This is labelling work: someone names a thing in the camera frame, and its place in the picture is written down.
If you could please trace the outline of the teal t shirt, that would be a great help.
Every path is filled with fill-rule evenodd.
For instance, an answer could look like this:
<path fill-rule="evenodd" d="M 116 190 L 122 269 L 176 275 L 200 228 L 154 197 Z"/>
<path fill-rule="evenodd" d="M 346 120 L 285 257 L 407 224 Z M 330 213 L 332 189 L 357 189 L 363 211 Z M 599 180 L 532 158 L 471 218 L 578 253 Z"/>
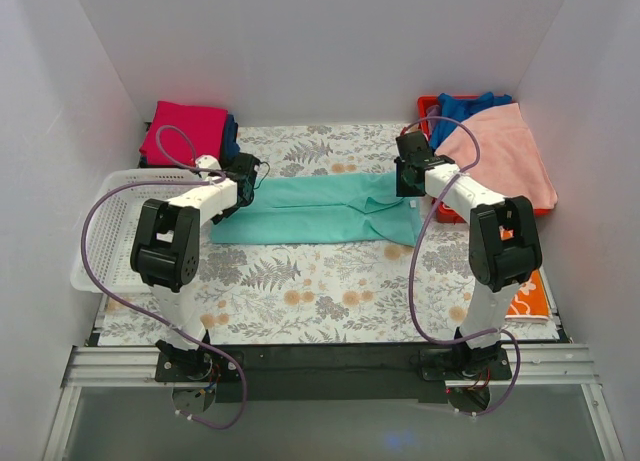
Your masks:
<path fill-rule="evenodd" d="M 342 174 L 274 178 L 251 205 L 211 228 L 215 244 L 341 244 L 391 241 L 413 247 L 419 206 L 396 195 L 395 175 Z"/>

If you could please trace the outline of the white plastic basket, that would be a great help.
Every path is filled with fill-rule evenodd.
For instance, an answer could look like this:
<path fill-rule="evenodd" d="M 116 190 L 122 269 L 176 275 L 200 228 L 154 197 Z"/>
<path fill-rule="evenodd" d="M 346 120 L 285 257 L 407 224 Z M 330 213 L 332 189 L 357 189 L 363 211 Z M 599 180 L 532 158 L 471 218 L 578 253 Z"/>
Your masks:
<path fill-rule="evenodd" d="M 94 276 L 111 292 L 125 295 L 144 293 L 148 286 L 130 267 L 131 249 L 143 203 L 166 200 L 188 191 L 181 181 L 196 175 L 178 168 L 129 169 L 111 173 L 97 196 L 123 185 L 141 182 L 109 197 L 97 209 L 87 231 L 86 253 Z"/>

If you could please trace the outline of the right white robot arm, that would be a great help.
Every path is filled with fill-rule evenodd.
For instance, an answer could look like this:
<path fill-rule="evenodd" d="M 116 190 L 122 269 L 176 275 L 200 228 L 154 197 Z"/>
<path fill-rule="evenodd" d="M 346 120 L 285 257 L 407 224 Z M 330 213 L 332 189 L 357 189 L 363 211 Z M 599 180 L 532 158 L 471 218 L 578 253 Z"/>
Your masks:
<path fill-rule="evenodd" d="M 419 354 L 421 368 L 436 375 L 475 378 L 501 361 L 501 336 L 520 286 L 542 264 L 534 210 L 525 196 L 507 197 L 438 156 L 419 132 L 397 137 L 396 193 L 430 196 L 467 224 L 468 263 L 475 278 L 467 315 L 450 341 L 431 339 Z"/>

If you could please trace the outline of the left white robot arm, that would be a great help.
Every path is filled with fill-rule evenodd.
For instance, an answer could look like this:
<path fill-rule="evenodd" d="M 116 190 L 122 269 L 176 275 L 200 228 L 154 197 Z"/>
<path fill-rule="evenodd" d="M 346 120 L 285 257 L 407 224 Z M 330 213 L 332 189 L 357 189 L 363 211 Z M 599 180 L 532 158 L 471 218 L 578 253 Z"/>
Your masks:
<path fill-rule="evenodd" d="M 217 161 L 198 160 L 205 171 L 188 190 L 166 200 L 151 198 L 141 208 L 130 265 L 156 300 L 171 334 L 157 343 L 167 356 L 179 356 L 178 368 L 193 381 L 205 379 L 213 367 L 211 354 L 199 347 L 207 329 L 197 313 L 192 281 L 200 260 L 201 228 L 228 218 L 254 199 L 261 161 L 240 153 L 218 176 Z"/>

